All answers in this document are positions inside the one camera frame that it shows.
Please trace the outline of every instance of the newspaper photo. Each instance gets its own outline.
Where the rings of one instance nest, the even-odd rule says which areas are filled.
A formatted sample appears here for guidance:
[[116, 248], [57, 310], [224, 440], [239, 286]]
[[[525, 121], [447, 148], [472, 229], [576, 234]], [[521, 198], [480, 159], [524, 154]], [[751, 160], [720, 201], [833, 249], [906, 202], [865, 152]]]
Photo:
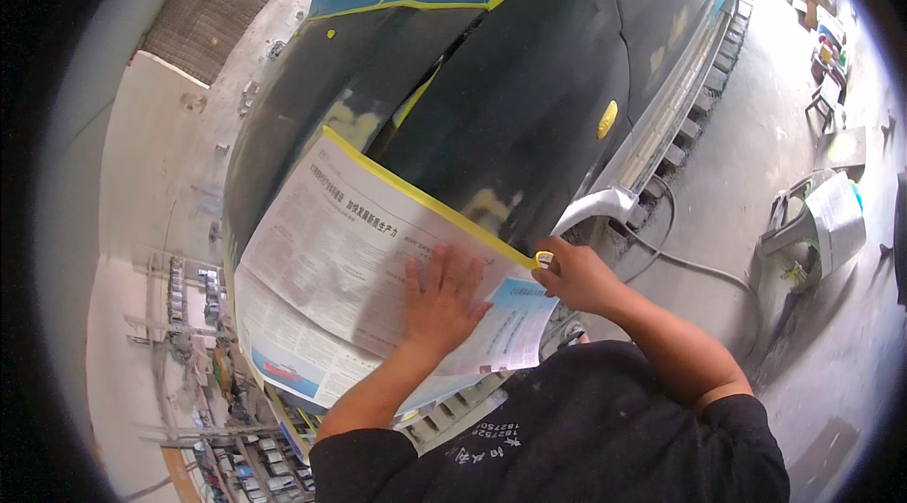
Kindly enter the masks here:
[[331, 406], [399, 344], [404, 266], [412, 257], [423, 273], [439, 243], [482, 258], [475, 303], [493, 307], [402, 410], [453, 394], [482, 373], [537, 365], [557, 299], [532, 280], [532, 260], [327, 128], [262, 217], [234, 273], [242, 350], [269, 383]]

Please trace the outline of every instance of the car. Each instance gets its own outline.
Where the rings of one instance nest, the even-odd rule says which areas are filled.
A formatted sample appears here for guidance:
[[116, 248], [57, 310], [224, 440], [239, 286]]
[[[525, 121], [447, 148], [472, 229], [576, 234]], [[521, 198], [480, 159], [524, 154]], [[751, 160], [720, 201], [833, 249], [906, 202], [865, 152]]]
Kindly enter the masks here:
[[312, 0], [233, 151], [235, 267], [323, 126], [530, 256], [571, 202], [638, 194], [736, 0]]

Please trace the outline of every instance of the concrete floor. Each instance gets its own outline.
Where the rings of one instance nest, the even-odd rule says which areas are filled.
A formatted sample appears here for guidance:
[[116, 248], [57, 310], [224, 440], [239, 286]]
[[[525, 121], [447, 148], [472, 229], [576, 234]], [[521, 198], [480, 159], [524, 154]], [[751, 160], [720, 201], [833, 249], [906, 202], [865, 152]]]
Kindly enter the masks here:
[[[879, 449], [907, 360], [893, 269], [879, 262], [879, 243], [890, 246], [893, 235], [898, 166], [897, 150], [885, 145], [880, 126], [891, 114], [903, 127], [903, 105], [868, 21], [848, 22], [853, 67], [847, 123], [866, 127], [867, 138], [867, 165], [857, 179], [865, 205], [863, 250], [801, 295], [784, 318], [787, 289], [781, 284], [768, 296], [760, 290], [758, 308], [728, 282], [663, 261], [631, 283], [712, 333], [742, 361], [785, 455], [793, 501], [838, 497]], [[785, 0], [754, 0], [727, 87], [700, 123], [702, 135], [684, 166], [669, 179], [676, 220], [664, 251], [757, 284], [754, 246], [772, 201], [813, 170], [819, 132], [804, 114], [815, 89], [811, 51], [808, 31]], [[662, 198], [641, 236], [658, 246], [669, 216]], [[615, 260], [613, 248], [605, 239], [599, 252], [614, 260], [622, 279], [649, 257], [633, 247]], [[608, 321], [581, 318], [594, 340], [627, 339]]]

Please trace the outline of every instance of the blue newspaper section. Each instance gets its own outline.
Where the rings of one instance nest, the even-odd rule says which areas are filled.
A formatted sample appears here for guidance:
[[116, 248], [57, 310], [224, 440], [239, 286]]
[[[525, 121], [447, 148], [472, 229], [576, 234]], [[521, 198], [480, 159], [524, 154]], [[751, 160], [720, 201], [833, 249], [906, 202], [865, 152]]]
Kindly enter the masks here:
[[[533, 318], [543, 318], [547, 323], [551, 311], [558, 304], [557, 298], [545, 296], [545, 289], [538, 282], [523, 281], [521, 279], [505, 279], [493, 294], [491, 302], [494, 304], [492, 312], [488, 315], [503, 316], [506, 321], [501, 324], [500, 330], [494, 335], [486, 351], [490, 355], [498, 354], [502, 357], [513, 353], [516, 336], [520, 329], [532, 322]], [[506, 367], [496, 367], [492, 371], [506, 370]]]

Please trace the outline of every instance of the person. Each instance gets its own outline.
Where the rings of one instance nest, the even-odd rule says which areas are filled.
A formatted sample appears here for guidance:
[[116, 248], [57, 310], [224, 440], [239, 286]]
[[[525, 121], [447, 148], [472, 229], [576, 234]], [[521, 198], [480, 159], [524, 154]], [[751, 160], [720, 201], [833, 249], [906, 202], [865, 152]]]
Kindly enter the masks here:
[[550, 237], [533, 277], [573, 310], [632, 338], [564, 348], [508, 399], [417, 457], [388, 429], [403, 400], [491, 305], [470, 307], [481, 261], [438, 246], [408, 281], [396, 351], [328, 411], [310, 459], [335, 501], [786, 501], [790, 485], [763, 405], [720, 342], [618, 281], [595, 252]]

